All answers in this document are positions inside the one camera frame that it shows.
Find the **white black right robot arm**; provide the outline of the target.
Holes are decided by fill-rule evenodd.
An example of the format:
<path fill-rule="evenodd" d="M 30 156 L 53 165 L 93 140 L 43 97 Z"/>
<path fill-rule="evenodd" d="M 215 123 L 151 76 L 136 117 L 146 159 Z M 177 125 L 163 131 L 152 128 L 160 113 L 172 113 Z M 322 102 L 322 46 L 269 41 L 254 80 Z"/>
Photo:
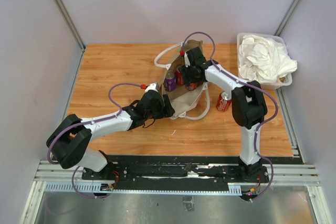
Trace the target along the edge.
<path fill-rule="evenodd" d="M 185 84 L 209 82 L 228 93 L 232 116 L 240 126 L 241 150 L 238 177 L 250 182 L 261 171 L 260 129 L 267 114 L 264 95 L 258 82 L 246 82 L 225 70 L 218 62 L 206 60 L 200 48 L 180 51 L 180 67 Z"/>

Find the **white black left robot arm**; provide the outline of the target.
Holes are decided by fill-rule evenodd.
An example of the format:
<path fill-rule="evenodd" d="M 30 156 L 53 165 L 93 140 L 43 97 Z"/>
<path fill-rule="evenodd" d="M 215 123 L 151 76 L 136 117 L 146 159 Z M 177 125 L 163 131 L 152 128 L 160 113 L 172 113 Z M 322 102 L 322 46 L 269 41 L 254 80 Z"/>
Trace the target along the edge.
<path fill-rule="evenodd" d="M 168 95 L 149 90 L 140 100 L 111 114 L 83 119 L 71 114 L 46 142 L 48 161 L 63 169 L 74 166 L 88 168 L 100 179 L 108 179 L 112 175 L 112 166 L 108 164 L 106 155 L 90 149 L 89 143 L 115 132 L 145 127 L 147 120 L 170 118 L 174 113 Z"/>

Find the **pink patterned canvas bag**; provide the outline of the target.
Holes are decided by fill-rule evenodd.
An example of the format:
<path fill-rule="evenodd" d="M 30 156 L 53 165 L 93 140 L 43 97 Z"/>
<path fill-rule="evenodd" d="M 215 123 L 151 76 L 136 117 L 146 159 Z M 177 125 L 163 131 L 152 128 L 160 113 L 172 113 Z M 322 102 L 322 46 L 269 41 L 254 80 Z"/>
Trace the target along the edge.
<path fill-rule="evenodd" d="M 154 65 L 163 69 L 163 74 L 161 78 L 157 81 L 158 92 L 161 95 L 168 95 L 171 106 L 174 109 L 174 114 L 170 117 L 170 119 L 174 120 L 177 118 L 185 118 L 189 120 L 200 120 L 207 115 L 210 109 L 211 99 L 209 97 L 208 84 L 206 82 L 197 84 L 195 89 L 191 90 L 187 86 L 183 85 L 175 85 L 175 89 L 173 91 L 167 91 L 165 89 L 165 80 L 169 75 L 169 72 L 173 74 L 176 73 L 176 69 L 180 65 L 184 65 L 185 61 L 182 56 L 180 56 L 180 50 L 190 50 L 195 47 L 202 49 L 203 42 L 197 40 L 188 40 L 186 43 L 178 43 L 174 44 L 165 50 L 163 50 L 160 54 L 158 54 L 154 59 Z M 175 50 L 167 64 L 160 64 L 158 60 L 161 59 L 164 55 L 166 55 L 169 51 Z M 188 116 L 188 111 L 194 109 L 198 101 L 200 100 L 202 94 L 205 94 L 205 102 L 206 107 L 205 110 L 198 116 Z"/>

